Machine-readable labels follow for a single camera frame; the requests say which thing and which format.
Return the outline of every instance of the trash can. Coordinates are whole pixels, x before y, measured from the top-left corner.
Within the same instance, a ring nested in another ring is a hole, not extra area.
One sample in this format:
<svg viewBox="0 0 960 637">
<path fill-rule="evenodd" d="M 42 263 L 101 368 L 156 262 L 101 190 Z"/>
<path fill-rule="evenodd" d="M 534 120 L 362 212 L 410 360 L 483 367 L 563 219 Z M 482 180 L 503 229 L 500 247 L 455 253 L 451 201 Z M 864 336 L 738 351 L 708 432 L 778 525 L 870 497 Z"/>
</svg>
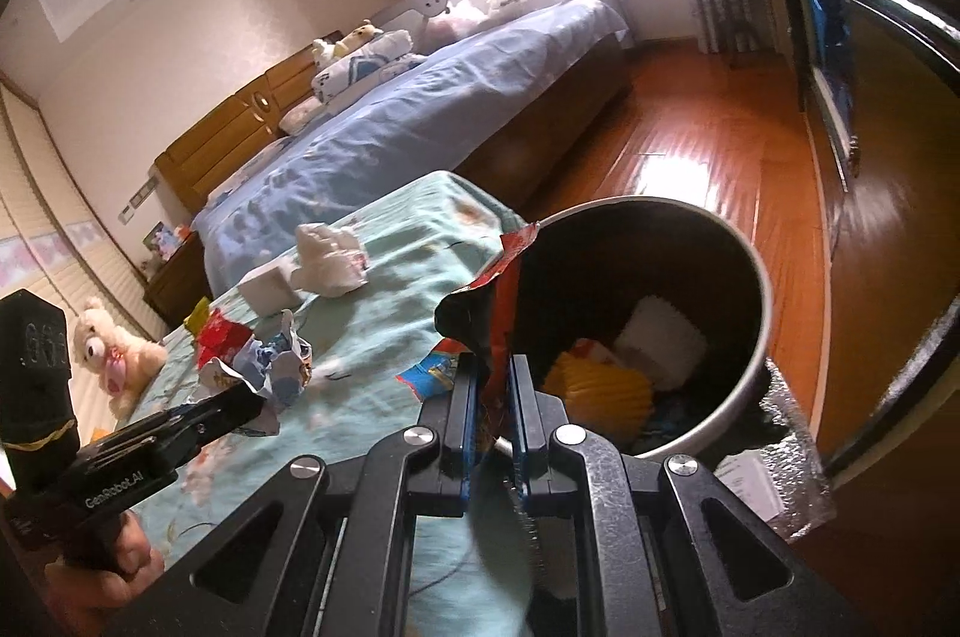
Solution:
<svg viewBox="0 0 960 637">
<path fill-rule="evenodd" d="M 678 393 L 695 414 L 681 436 L 637 457 L 699 453 L 763 390 L 770 280 L 754 247 L 716 215 L 642 196 L 589 202 L 547 218 L 523 255 L 512 350 L 540 385 L 579 338 L 611 343 L 646 296 L 668 301 L 707 349 Z"/>
</svg>

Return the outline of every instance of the light blue bedspread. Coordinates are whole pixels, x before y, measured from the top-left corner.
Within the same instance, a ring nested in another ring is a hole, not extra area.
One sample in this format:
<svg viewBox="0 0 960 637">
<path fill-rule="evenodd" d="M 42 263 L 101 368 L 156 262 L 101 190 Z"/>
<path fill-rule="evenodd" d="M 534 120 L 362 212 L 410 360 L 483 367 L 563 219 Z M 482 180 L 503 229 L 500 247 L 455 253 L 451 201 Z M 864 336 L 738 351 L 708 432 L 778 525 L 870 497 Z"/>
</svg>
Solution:
<svg viewBox="0 0 960 637">
<path fill-rule="evenodd" d="M 456 168 L 597 41 L 623 29 L 597 0 L 545 8 L 441 49 L 309 125 L 194 220 L 214 295 L 288 250 L 297 225 L 331 223 L 423 174 Z"/>
<path fill-rule="evenodd" d="M 312 297 L 296 311 L 315 366 L 330 378 L 315 372 L 304 395 L 281 415 L 279 436 L 223 437 L 179 473 L 178 483 L 137 508 L 168 566 L 296 455 L 315 453 L 333 463 L 362 455 L 381 437 L 413 424 L 419 400 L 395 376 L 440 340 L 433 327 L 440 299 L 470 282 L 499 252 L 502 231 L 522 225 L 498 201 L 447 173 L 363 207 L 350 222 L 370 253 L 370 282 L 342 298 Z M 256 320 L 236 290 L 217 306 L 237 322 L 253 326 Z M 182 327 L 167 349 L 167 365 L 133 420 L 179 405 L 197 384 L 196 356 Z M 410 590 L 424 590 L 410 597 L 408 621 L 421 637 L 526 633 L 528 555 L 504 496 L 488 482 L 472 489 L 470 510 L 479 522 L 416 523 Z"/>
</svg>

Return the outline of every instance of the pillow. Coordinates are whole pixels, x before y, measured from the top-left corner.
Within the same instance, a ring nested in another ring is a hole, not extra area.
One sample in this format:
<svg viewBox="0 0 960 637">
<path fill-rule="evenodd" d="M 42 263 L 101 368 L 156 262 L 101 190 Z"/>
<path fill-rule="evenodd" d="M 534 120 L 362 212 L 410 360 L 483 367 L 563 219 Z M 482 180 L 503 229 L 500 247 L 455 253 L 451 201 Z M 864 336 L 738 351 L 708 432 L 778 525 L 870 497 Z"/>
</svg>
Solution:
<svg viewBox="0 0 960 637">
<path fill-rule="evenodd" d="M 264 146 L 257 154 L 248 159 L 247 162 L 230 174 L 222 183 L 210 190 L 210 194 L 206 197 L 206 205 L 214 207 L 219 204 L 219 202 L 224 200 L 224 198 L 237 189 L 237 187 L 241 186 L 241 184 L 251 178 L 257 171 L 265 167 L 289 142 L 289 138 L 270 141 L 267 146 Z"/>
<path fill-rule="evenodd" d="M 339 95 L 350 84 L 356 84 L 388 62 L 407 55 L 411 49 L 413 42 L 405 29 L 386 32 L 316 74 L 311 82 L 313 92 L 317 100 L 326 105 L 330 98 Z"/>
<path fill-rule="evenodd" d="M 346 111 L 360 98 L 363 98 L 366 93 L 376 89 L 380 84 L 389 82 L 390 79 L 396 79 L 400 74 L 405 74 L 407 71 L 416 68 L 424 60 L 426 58 L 423 55 L 402 55 L 393 62 L 388 62 L 376 74 L 363 77 L 356 84 L 350 84 L 339 95 L 330 98 L 330 103 L 326 105 L 323 116 L 335 117 L 341 111 Z"/>
<path fill-rule="evenodd" d="M 280 130 L 287 135 L 299 135 L 299 132 L 309 125 L 320 111 L 323 110 L 323 103 L 317 100 L 315 95 L 311 95 L 303 103 L 287 111 L 280 120 Z"/>
</svg>

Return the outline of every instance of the aluminum foil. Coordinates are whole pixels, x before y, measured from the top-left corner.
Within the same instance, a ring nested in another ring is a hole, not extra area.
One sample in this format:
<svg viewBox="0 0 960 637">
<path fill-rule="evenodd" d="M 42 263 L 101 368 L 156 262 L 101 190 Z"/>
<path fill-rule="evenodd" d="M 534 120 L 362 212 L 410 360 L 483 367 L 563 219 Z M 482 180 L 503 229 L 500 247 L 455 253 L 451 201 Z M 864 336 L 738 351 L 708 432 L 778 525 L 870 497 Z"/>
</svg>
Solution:
<svg viewBox="0 0 960 637">
<path fill-rule="evenodd" d="M 771 518 L 768 525 L 786 541 L 793 542 L 832 519 L 836 509 L 806 418 L 776 364 L 767 358 L 766 367 L 770 388 L 760 401 L 760 408 L 778 426 L 789 429 L 776 444 L 760 448 L 776 493 L 784 503 L 784 511 Z"/>
</svg>

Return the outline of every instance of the floral bedspread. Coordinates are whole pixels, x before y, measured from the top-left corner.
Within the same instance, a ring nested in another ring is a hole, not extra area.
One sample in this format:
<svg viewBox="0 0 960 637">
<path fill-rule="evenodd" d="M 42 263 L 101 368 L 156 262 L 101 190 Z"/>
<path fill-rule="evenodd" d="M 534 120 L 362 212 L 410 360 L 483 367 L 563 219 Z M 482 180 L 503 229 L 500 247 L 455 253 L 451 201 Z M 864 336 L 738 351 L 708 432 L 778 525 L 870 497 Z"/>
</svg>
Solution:
<svg viewBox="0 0 960 637">
<path fill-rule="evenodd" d="M 333 463 L 414 423 L 418 396 L 397 375 L 439 341 L 433 311 L 440 299 L 470 282 L 499 252 L 499 234 L 522 221 L 467 181 L 438 172 L 338 225 L 354 228 L 366 246 L 370 281 L 342 298 L 311 297 L 296 310 L 315 370 L 304 395 L 281 416 L 279 436 L 223 437 L 184 467 L 178 482 L 139 506 L 168 567 L 296 455 Z M 235 289 L 214 306 L 229 319 L 257 324 Z M 167 365 L 141 397 L 135 420 L 179 405 L 197 383 L 192 340 L 182 327 L 168 337 L 167 349 Z M 515 541 L 509 501 L 488 491 L 474 489 L 474 501 L 487 499 L 472 503 L 481 521 L 416 524 L 408 623 L 422 637 L 524 633 L 530 579 L 517 570 L 527 568 L 525 547 Z M 494 536 L 478 536 L 484 531 Z M 494 554 L 482 552 L 493 546 Z"/>
</svg>

